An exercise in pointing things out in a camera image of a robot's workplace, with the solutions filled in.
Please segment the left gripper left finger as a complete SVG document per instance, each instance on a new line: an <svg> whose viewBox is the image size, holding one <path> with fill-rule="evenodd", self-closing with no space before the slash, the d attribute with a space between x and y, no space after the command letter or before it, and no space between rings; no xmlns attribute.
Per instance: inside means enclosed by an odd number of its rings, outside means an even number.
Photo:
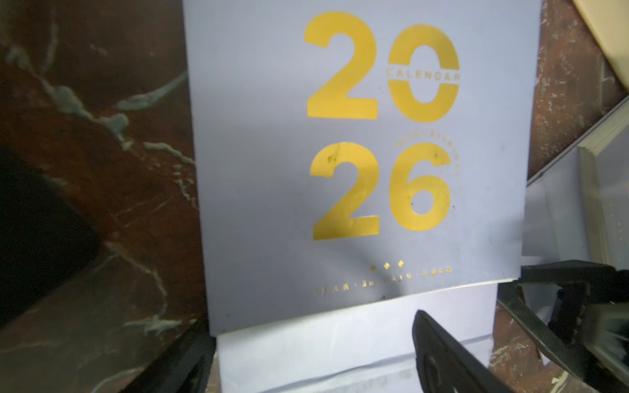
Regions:
<svg viewBox="0 0 629 393"><path fill-rule="evenodd" d="M122 392L204 392L216 353L208 317L195 322Z"/></svg>

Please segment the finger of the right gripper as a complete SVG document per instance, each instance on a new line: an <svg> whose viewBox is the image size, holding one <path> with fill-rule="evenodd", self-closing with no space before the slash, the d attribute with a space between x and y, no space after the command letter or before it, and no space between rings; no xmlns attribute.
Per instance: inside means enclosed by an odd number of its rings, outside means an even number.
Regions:
<svg viewBox="0 0 629 393"><path fill-rule="evenodd" d="M528 284L555 285L550 322L524 302ZM501 283L498 303L549 360L599 392L628 390L628 272L610 265L567 260L521 268Z"/></svg>

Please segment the purple calendar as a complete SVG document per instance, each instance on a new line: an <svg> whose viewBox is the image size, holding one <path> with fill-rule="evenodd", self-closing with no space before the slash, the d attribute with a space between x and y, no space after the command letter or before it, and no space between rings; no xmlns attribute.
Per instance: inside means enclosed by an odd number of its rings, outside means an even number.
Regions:
<svg viewBox="0 0 629 393"><path fill-rule="evenodd" d="M520 274L542 3L186 1L225 392L417 388Z"/></svg>
<svg viewBox="0 0 629 393"><path fill-rule="evenodd" d="M525 265L585 260L628 267L628 101L527 184Z"/></svg>

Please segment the pink calendar front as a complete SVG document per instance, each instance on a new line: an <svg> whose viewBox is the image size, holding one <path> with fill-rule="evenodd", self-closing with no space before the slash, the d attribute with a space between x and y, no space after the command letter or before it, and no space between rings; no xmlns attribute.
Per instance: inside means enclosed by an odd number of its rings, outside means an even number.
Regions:
<svg viewBox="0 0 629 393"><path fill-rule="evenodd" d="M574 0L581 17L628 89L628 0Z"/></svg>

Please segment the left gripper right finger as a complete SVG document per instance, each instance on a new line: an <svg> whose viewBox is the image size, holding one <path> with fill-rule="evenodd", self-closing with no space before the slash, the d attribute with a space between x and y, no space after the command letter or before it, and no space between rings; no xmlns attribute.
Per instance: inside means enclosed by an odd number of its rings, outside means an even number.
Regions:
<svg viewBox="0 0 629 393"><path fill-rule="evenodd" d="M424 392L510 391L429 313L423 310L416 313L412 336L416 368Z"/></svg>

